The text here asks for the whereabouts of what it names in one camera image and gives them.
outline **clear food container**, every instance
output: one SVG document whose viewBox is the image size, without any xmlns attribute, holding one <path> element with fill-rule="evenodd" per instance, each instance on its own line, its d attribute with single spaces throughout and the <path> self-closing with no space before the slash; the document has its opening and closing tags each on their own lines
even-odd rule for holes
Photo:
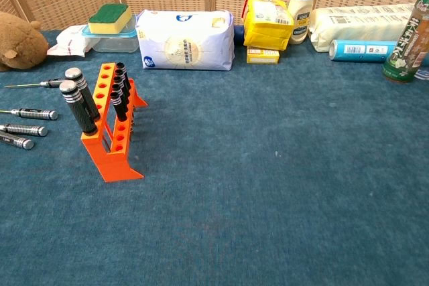
<svg viewBox="0 0 429 286">
<path fill-rule="evenodd" d="M 139 49 L 134 15 L 122 31 L 115 35 L 91 33 L 88 26 L 82 30 L 82 35 L 86 38 L 98 38 L 93 50 L 100 53 L 134 53 Z"/>
</svg>

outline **yellow bag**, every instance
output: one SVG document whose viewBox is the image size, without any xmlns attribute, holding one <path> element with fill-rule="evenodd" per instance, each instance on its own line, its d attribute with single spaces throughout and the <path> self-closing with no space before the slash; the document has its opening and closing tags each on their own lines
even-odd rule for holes
<svg viewBox="0 0 429 286">
<path fill-rule="evenodd" d="M 246 0 L 241 19 L 245 46 L 285 50 L 294 30 L 294 18 L 281 0 Z"/>
</svg>

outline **sponge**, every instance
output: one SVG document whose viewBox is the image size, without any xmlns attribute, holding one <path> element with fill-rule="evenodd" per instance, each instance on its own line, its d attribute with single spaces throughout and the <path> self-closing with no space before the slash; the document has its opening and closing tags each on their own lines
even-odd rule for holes
<svg viewBox="0 0 429 286">
<path fill-rule="evenodd" d="M 120 33 L 131 19 L 131 9 L 124 3 L 106 3 L 88 20 L 91 33 Z"/>
</svg>

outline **white package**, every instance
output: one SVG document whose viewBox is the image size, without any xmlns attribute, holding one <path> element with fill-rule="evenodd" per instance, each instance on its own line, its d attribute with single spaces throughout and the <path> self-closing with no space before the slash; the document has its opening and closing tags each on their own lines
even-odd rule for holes
<svg viewBox="0 0 429 286">
<path fill-rule="evenodd" d="M 331 7 L 313 10 L 308 31 L 317 52 L 333 40 L 391 40 L 401 36 L 414 4 Z"/>
<path fill-rule="evenodd" d="M 229 11 L 150 11 L 137 18 L 143 68 L 230 70 L 234 59 Z"/>
<path fill-rule="evenodd" d="M 67 27 L 57 36 L 57 44 L 48 50 L 51 56 L 82 56 L 99 42 L 99 38 L 86 38 L 82 35 L 82 30 L 86 25 L 76 25 Z"/>
</svg>

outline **yellow package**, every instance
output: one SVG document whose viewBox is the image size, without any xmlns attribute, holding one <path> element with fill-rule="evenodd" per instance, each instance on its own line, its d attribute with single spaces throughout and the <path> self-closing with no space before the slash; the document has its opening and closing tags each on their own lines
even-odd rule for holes
<svg viewBox="0 0 429 286">
<path fill-rule="evenodd" d="M 245 46 L 285 50 L 294 30 L 294 18 L 281 0 L 246 0 L 241 19 Z"/>
<path fill-rule="evenodd" d="M 250 64 L 277 64 L 279 62 L 278 50 L 262 50 L 261 48 L 247 48 L 247 63 Z"/>
</svg>

